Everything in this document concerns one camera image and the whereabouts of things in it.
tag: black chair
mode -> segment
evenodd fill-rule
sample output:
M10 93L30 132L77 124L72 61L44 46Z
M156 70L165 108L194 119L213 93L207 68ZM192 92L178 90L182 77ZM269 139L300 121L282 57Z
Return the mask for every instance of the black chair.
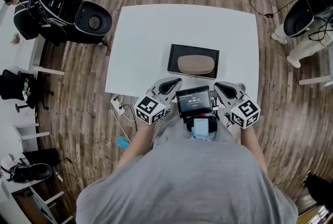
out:
M44 94L54 95L51 91L44 90L45 78L36 80L33 74L21 73L14 74L9 70L5 69L3 74L0 76L0 96L3 100L7 99L18 99L24 101L22 91L24 89L24 82L26 79L29 79L29 88L30 95L26 100L26 105L18 106L15 104L17 112L20 112L21 108L30 107L34 109L38 105L38 102L41 101L45 110L48 110L48 107L44 104Z

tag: person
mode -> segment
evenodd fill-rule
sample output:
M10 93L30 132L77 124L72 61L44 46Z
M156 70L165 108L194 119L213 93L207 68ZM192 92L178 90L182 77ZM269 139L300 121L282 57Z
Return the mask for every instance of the person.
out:
M59 44L59 33L47 26L47 22L39 11L38 0L4 0L6 5L15 5L14 25L19 33L31 40L41 34L45 39Z
M268 178L253 126L239 145L220 122L216 141L191 139L179 116L163 123L154 135L141 121L113 174L80 193L78 224L296 223L295 204Z
M324 31L323 24L325 24L325 22L315 18L313 24L311 24L310 26L309 31L306 33L305 38L302 39L287 56L287 61L293 67L300 68L301 59L317 53L318 51L322 50L323 48L329 46L332 43L333 31L331 31L330 25L328 25L327 27L327 30L329 31L317 33L313 36L310 36L310 38L320 41L314 41L309 39L309 34L316 33L319 30ZM271 38L282 45L286 45L288 43L287 36L284 32L284 24L281 24L275 29L274 33L271 34Z
M314 172L309 171L302 183L307 187L312 199L318 205L324 205L330 212L333 212L333 184L318 177Z

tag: small screen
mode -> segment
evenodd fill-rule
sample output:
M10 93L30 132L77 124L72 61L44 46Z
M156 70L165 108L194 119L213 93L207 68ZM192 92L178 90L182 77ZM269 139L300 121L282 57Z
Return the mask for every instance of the small screen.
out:
M178 100L182 112L210 107L208 91L185 94L179 96Z

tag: gray pants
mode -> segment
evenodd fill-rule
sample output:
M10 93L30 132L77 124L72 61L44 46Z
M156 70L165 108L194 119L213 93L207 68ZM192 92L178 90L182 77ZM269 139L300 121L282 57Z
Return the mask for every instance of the gray pants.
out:
M325 36L324 32L311 36L311 38L315 40L321 39L324 36L321 40L322 43L309 40L308 35L317 32L322 25L323 24L319 19L314 20L313 24L310 26L310 30L306 33L305 38L290 52L289 56L293 61L299 61L302 58L311 56L332 43L332 39L330 38L330 36L333 38L332 31L327 31ZM275 33L281 39L287 38L284 32L283 24L276 28Z

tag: gray t-shirt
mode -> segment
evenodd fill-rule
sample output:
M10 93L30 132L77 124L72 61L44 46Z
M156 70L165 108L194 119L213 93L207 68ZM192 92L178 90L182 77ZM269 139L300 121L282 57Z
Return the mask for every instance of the gray t-shirt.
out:
M154 148L84 189L78 224L290 223L297 208L252 153L220 127L219 141L189 139L179 121Z

